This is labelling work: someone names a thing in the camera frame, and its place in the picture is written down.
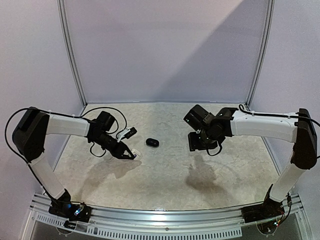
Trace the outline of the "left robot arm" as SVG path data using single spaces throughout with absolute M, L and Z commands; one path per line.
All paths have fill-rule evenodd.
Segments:
M 83 137 L 93 145 L 99 145 L 105 152 L 118 160 L 134 160 L 137 154 L 123 142 L 137 133 L 134 127 L 111 131 L 116 118 L 101 107 L 93 119 L 46 111 L 31 106 L 21 109 L 24 113 L 14 128 L 11 138 L 13 153 L 22 158 L 35 179 L 51 200 L 48 212 L 71 222 L 90 221 L 92 208 L 84 202 L 74 202 L 69 191 L 58 179 L 52 157 L 54 136 Z

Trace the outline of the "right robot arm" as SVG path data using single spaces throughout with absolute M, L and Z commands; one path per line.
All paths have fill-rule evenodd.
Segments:
M 288 216 L 283 202 L 287 201 L 287 204 L 291 205 L 290 191 L 320 158 L 315 130 L 317 121 L 312 119 L 307 109 L 300 108 L 289 113 L 267 113 L 249 111 L 240 104 L 237 107 L 223 107 L 217 114 L 213 114 L 196 104 L 183 120 L 193 129 L 188 134 L 191 152 L 209 153 L 210 150 L 218 148 L 217 152 L 221 153 L 226 138 L 242 136 L 292 143 L 289 162 L 276 182 L 268 188 L 263 202 L 241 209 L 245 223 L 277 216 L 281 216 L 283 221 Z

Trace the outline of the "black oval charging case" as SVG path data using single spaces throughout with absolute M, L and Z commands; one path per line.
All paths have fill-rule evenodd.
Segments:
M 147 146 L 152 147 L 152 148 L 158 148 L 160 145 L 160 142 L 154 138 L 147 138 L 145 143 Z

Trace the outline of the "small white charging case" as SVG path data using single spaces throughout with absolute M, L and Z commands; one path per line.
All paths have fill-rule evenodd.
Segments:
M 137 160 L 137 159 L 139 159 L 139 158 L 141 157 L 141 153 L 140 153 L 138 150 L 136 150 L 136 149 L 133 148 L 133 149 L 131 150 L 131 152 L 132 152 L 135 160 Z

